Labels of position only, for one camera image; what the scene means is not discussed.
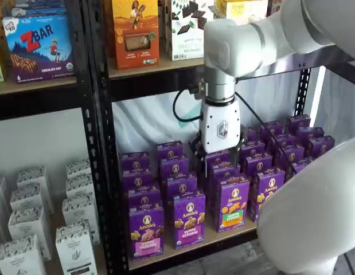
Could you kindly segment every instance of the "bunny logo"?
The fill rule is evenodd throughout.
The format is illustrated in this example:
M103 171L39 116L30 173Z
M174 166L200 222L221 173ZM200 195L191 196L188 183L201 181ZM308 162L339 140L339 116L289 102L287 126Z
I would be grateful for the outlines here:
M271 187L274 187L274 186L275 186L275 179L271 179L269 181L269 187L271 188Z
M233 189L232 196L237 198L239 196L240 190L238 188Z
M144 218L143 218L143 223L144 223L145 225L150 224L151 221L152 221L152 217L151 217L151 216L149 216L149 215L144 216Z
M174 164L172 166L172 173L176 174L178 173L178 170L180 170L180 167L178 166L178 164Z
M142 183L143 183L143 181L142 181L141 178L136 178L136 179L134 180L134 184L135 184L136 186L138 186L138 187L141 186Z
M194 203L189 202L188 205L186 205L186 211L192 212L193 210L194 210Z
M259 162L258 165L256 166L256 170L257 171L261 171L263 169L263 163L262 162Z
M139 168L141 167L141 164L140 164L139 162L134 162L134 163L132 164L132 167L133 167L134 169L139 169Z

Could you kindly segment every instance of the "yellow box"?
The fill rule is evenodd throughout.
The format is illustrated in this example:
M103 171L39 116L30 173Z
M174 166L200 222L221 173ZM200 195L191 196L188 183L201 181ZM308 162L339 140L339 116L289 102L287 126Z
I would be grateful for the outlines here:
M245 25L264 19L268 0L216 0L214 18L232 19L237 25Z

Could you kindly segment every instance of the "white packaged product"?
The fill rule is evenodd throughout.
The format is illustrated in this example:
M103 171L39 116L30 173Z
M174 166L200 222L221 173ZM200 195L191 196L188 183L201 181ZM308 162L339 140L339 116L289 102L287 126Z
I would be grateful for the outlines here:
M91 174L83 174L67 180L68 199L88 193L92 193L93 197L95 196L95 188Z
M73 179L79 175L90 174L91 164L89 162L89 159L82 159L78 162L74 162L72 164L67 165L66 171L67 171L67 178Z
M39 183L41 185L41 188L45 195L47 209L50 213L54 213L54 208L51 199L51 186L47 178L46 167L37 167L34 169L22 171L18 174L18 188L29 185L31 183Z
M98 274L87 221L58 228L56 249L65 275Z
M45 213L48 213L45 195L39 183L32 183L13 191L10 205L13 211L43 207Z
M35 207L14 211L9 220L9 231L13 239L35 234L44 261L51 260L53 244L44 209Z
M88 220L93 243L95 245L100 243L96 205L92 193L65 199L63 215L66 225Z
M36 235L3 243L0 270L3 275L46 275Z

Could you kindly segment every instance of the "chocolate snack box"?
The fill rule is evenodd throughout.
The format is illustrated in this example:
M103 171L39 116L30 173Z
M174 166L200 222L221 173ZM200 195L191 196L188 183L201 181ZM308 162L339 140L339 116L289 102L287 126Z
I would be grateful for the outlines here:
M202 190L174 197L173 221L176 249L204 240L205 194Z
M307 146L309 139L324 136L324 130L321 127L299 127L296 136L303 146Z
M167 179L170 175L189 173L189 158L185 155L172 156L167 159L161 159L159 165L159 173L162 180Z
M287 145L282 148L287 156L287 159L292 163L300 161L303 158L303 154L305 152L305 149L300 144ZM285 169L287 167L286 157L278 148L275 153L274 164L282 169Z
M309 127L311 118L309 115L290 116L287 119L286 132L295 135L299 127Z
M136 152L122 154L121 168L122 170L146 169L150 166L150 158L148 152Z
M254 222L258 221L258 214L263 203L284 184L284 170L272 167L257 173L249 196L249 213Z
M296 170L297 174L302 171L307 165L309 165L311 162L314 161L314 158L312 156L308 156L304 159L301 159L299 162L293 163L293 167ZM293 178L294 172L292 167L288 166L286 170L286 182Z
M129 207L157 203L161 200L161 191L156 183L151 186L130 189L127 193L127 200Z
M316 159L333 149L335 142L331 136L310 139L306 147L305 156L312 156Z
M12 75L17 83L74 74L65 14L5 17L3 25L13 64Z
M177 140L175 142L167 142L157 145L157 161L161 159L167 159L172 156L182 156L184 154L184 148L182 141Z
M245 159L243 172L246 176L254 176L256 172L265 171L272 166L273 156L268 153L260 153L248 156Z
M214 224L218 232L244 225L249 186L245 174L220 182L214 207Z
M150 186L153 183L151 168L123 171L122 179L125 192L142 186Z
M133 260L163 254L162 202L130 208L129 229Z

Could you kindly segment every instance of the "robot logo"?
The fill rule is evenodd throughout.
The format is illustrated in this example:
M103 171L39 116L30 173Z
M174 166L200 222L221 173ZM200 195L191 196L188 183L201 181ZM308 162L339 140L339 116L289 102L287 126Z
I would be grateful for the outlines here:
M225 139L228 136L228 122L223 120L217 127L217 135L221 139Z

